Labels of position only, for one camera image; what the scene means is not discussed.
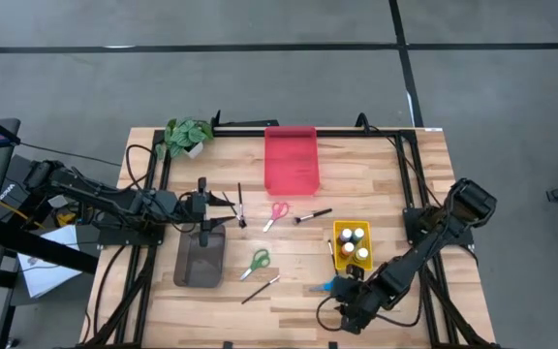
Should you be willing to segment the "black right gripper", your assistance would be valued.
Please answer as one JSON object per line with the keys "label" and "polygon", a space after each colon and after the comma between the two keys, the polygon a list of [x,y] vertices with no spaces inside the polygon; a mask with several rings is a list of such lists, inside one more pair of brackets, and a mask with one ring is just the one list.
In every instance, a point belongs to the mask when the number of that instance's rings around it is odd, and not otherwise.
{"label": "black right gripper", "polygon": [[377,316],[387,297],[380,284],[383,266],[378,267],[367,279],[364,269],[348,264],[346,277],[335,276],[331,282],[332,296],[340,303],[340,329],[360,334]]}

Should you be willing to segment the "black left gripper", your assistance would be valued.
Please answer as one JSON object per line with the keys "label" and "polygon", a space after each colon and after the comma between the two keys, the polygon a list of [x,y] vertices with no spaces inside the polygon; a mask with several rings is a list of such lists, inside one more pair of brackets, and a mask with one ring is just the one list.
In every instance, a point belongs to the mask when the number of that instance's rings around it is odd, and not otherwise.
{"label": "black left gripper", "polygon": [[209,232],[234,219],[234,216],[223,216],[206,220],[206,204],[209,206],[234,206],[234,203],[229,200],[220,199],[214,196],[211,191],[206,192],[205,177],[198,179],[196,190],[186,193],[183,215],[187,216],[189,223],[197,223],[199,225],[200,247],[207,247]]}

